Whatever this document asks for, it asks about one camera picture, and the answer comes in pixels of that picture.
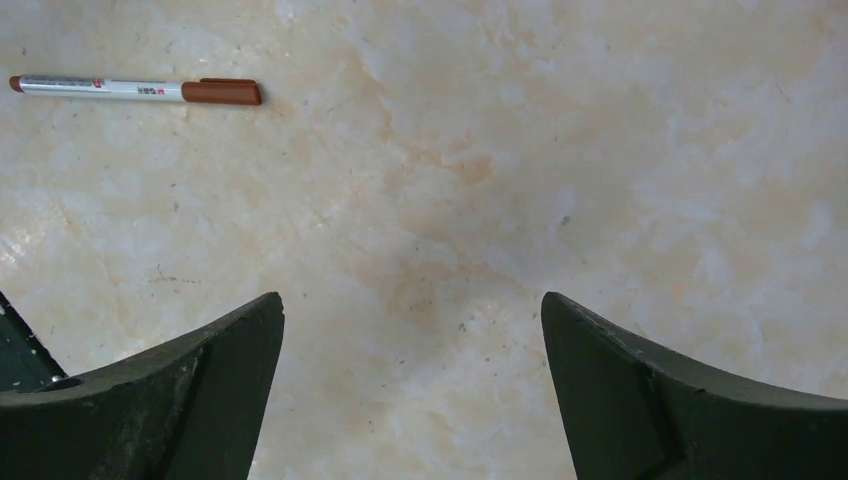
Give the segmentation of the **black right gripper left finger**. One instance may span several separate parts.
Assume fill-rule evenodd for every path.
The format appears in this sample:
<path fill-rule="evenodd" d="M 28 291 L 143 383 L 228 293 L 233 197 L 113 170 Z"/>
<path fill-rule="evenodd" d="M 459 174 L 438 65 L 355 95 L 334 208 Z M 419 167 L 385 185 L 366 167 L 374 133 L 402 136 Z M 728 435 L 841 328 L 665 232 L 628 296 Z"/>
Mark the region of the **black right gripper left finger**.
<path fill-rule="evenodd" d="M 244 479 L 285 316 L 263 294 L 170 341 L 68 375 L 1 304 L 5 479 Z"/>

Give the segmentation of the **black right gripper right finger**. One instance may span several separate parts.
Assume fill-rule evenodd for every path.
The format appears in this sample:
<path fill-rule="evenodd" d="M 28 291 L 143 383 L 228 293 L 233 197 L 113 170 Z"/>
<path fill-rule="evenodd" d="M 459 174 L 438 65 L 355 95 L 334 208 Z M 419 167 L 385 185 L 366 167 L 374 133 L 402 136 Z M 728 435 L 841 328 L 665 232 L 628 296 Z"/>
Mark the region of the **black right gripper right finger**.
<path fill-rule="evenodd" d="M 847 403 L 709 366 L 557 293 L 548 363 L 581 479 L 843 479 Z"/>

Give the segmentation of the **brown marker cap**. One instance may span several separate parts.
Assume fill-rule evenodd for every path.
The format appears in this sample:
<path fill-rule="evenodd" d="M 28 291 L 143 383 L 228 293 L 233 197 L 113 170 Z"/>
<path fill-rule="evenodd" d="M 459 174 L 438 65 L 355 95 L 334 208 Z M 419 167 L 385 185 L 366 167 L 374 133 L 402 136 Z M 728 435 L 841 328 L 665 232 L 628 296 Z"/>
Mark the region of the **brown marker cap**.
<path fill-rule="evenodd" d="M 184 82 L 181 95 L 188 103 L 237 106 L 263 103 L 259 84 L 250 79 L 203 78 Z"/>

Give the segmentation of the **white marker pen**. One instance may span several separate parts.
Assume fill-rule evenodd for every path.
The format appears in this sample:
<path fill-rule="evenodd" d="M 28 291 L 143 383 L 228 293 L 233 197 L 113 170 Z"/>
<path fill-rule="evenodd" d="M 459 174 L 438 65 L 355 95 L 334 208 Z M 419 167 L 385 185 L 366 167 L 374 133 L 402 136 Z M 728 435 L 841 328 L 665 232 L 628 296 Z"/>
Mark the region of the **white marker pen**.
<path fill-rule="evenodd" d="M 22 94 L 107 100 L 185 102 L 182 84 L 105 78 L 19 75 L 10 87 Z"/>

